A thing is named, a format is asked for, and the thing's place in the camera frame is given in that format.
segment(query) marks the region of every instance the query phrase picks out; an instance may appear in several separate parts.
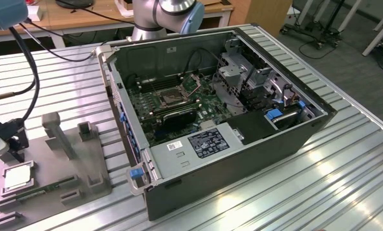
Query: white sticker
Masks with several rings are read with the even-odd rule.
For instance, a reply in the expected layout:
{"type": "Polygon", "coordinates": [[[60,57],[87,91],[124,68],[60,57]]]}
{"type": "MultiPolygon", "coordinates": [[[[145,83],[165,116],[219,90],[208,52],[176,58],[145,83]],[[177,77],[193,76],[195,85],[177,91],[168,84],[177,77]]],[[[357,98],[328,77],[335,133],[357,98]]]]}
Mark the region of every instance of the white sticker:
{"type": "Polygon", "coordinates": [[[180,141],[176,141],[175,143],[169,143],[169,144],[167,145],[167,147],[168,147],[168,151],[171,151],[171,150],[175,150],[176,148],[183,147],[183,145],[181,145],[181,142],[180,142],[180,141]]]}
{"type": "Polygon", "coordinates": [[[177,50],[177,47],[169,47],[167,49],[167,53],[173,53],[173,52],[176,52],[176,50],[177,50]]]}

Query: wooden desk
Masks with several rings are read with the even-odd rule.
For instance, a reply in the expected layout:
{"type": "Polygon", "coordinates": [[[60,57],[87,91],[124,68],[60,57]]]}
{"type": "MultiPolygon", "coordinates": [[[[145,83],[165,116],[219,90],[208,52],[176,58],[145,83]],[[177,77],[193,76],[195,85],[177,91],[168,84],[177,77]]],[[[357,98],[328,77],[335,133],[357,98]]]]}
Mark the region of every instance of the wooden desk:
{"type": "Polygon", "coordinates": [[[235,5],[229,25],[257,23],[272,35],[277,36],[284,24],[292,0],[228,0],[235,5]]]}
{"type": "MultiPolygon", "coordinates": [[[[41,7],[44,14],[43,20],[36,22],[36,24],[61,35],[132,26],[128,23],[116,22],[81,10],[72,13],[72,10],[60,7],[55,0],[40,0],[37,5],[41,7]]],[[[96,0],[95,5],[88,9],[108,17],[129,22],[133,21],[133,17],[123,17],[120,15],[115,0],[96,0]]],[[[227,26],[232,10],[232,5],[224,6],[221,3],[208,5],[205,6],[204,18],[220,17],[219,27],[227,26]]],[[[33,35],[36,37],[51,37],[56,48],[65,47],[61,37],[35,29],[33,35]]],[[[13,40],[13,37],[8,31],[0,31],[0,41],[7,40],[13,40]]]]}

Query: gray carpet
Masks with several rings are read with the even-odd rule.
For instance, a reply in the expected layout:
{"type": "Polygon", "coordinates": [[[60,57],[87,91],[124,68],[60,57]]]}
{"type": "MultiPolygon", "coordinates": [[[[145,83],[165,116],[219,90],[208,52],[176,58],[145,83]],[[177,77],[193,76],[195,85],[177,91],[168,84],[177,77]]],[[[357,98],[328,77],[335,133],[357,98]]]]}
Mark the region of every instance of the gray carpet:
{"type": "MultiPolygon", "coordinates": [[[[295,0],[295,6],[303,8],[307,0],[295,0]]],[[[309,13],[315,12],[319,5],[315,0],[309,13]]],[[[325,24],[333,8],[331,2],[320,22],[325,24]]],[[[337,28],[348,9],[343,7],[333,23],[337,28]]],[[[323,59],[315,60],[300,54],[297,48],[312,38],[289,31],[287,35],[279,36],[279,41],[309,63],[309,65],[340,87],[340,89],[383,120],[383,70],[377,66],[375,55],[361,56],[361,53],[375,38],[377,32],[372,31],[376,23],[360,15],[355,15],[348,27],[341,33],[344,41],[337,49],[323,59]]],[[[311,45],[303,47],[301,51],[311,57],[319,57],[332,50],[325,46],[316,50],[311,45]]]]}

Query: aluminum table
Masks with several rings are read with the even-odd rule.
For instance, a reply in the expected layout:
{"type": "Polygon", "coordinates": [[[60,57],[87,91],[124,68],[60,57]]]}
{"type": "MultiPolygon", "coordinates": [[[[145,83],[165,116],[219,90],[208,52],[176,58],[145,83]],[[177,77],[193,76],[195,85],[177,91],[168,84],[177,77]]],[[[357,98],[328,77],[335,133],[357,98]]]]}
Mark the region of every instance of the aluminum table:
{"type": "MultiPolygon", "coordinates": [[[[89,121],[101,133],[111,195],[23,228],[109,231],[383,230],[383,122],[256,26],[240,28],[269,51],[339,114],[299,152],[216,193],[148,221],[141,196],[129,192],[128,160],[96,60],[65,62],[35,52],[41,94],[25,122],[29,138],[44,135],[40,115],[59,111],[61,128],[89,121]]],[[[57,50],[83,58],[93,45],[57,50]]],[[[23,55],[0,56],[0,93],[32,81],[23,55]]],[[[32,92],[0,101],[0,121],[23,115],[32,92]]]]}

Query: circuit board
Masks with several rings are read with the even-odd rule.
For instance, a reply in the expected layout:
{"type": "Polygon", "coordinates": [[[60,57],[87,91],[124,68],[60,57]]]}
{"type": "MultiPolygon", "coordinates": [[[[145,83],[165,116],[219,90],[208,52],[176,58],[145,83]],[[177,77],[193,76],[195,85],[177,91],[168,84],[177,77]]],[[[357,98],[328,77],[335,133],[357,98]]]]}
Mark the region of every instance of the circuit board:
{"type": "Polygon", "coordinates": [[[173,87],[156,89],[152,86],[152,88],[153,90],[147,93],[141,93],[137,88],[128,89],[129,99],[151,146],[200,131],[200,124],[205,121],[219,124],[232,117],[212,90],[211,80],[203,75],[189,74],[173,87]],[[185,118],[188,121],[177,119],[164,127],[161,125],[164,119],[181,112],[191,114],[185,118]]]}

